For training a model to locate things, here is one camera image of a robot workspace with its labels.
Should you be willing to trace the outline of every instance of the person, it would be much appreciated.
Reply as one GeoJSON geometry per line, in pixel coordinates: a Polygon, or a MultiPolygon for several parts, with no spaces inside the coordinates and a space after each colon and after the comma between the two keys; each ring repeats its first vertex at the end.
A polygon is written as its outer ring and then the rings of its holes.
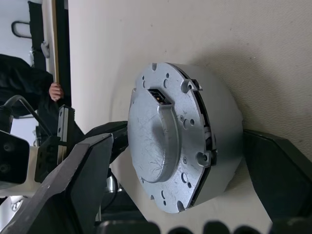
{"type": "MultiPolygon", "coordinates": [[[[50,73],[29,66],[21,58],[0,54],[0,106],[14,95],[23,96],[34,110],[42,105],[55,118],[59,106],[65,104],[64,91],[50,73]]],[[[12,111],[14,117],[29,114],[20,102],[12,111]]]]}

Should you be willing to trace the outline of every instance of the circular metal housing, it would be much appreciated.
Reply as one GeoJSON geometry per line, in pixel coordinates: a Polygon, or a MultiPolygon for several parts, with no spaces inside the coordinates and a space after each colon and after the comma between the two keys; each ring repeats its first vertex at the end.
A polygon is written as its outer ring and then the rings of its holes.
{"type": "Polygon", "coordinates": [[[206,70],[153,63],[131,96],[128,140],[150,199],[178,213],[221,194],[242,158],[242,116],[206,70]]]}

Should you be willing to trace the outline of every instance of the rectangular connector port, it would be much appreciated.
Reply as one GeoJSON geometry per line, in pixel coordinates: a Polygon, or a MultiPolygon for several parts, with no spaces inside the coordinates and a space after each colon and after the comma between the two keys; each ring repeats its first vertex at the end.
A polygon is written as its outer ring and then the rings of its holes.
{"type": "Polygon", "coordinates": [[[170,105],[171,103],[168,99],[158,90],[158,89],[149,89],[151,95],[156,99],[159,104],[170,105]]]}

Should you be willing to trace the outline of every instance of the hand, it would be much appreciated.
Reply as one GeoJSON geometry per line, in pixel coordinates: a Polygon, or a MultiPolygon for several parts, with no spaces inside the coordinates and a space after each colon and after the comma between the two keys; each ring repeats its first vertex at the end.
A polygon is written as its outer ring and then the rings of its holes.
{"type": "Polygon", "coordinates": [[[49,94],[53,101],[58,101],[61,98],[64,98],[64,92],[58,83],[51,84],[49,94]]]}

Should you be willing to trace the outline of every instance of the black jacket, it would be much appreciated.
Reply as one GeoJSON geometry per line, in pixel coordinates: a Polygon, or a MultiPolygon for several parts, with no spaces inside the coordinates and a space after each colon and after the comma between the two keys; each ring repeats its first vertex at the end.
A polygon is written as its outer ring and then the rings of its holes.
{"type": "MultiPolygon", "coordinates": [[[[32,68],[20,58],[0,54],[0,105],[14,95],[21,95],[34,110],[39,105],[43,105],[48,111],[55,109],[55,103],[49,95],[52,83],[50,73],[32,68]]],[[[14,117],[27,114],[29,112],[20,102],[13,106],[14,117]]]]}

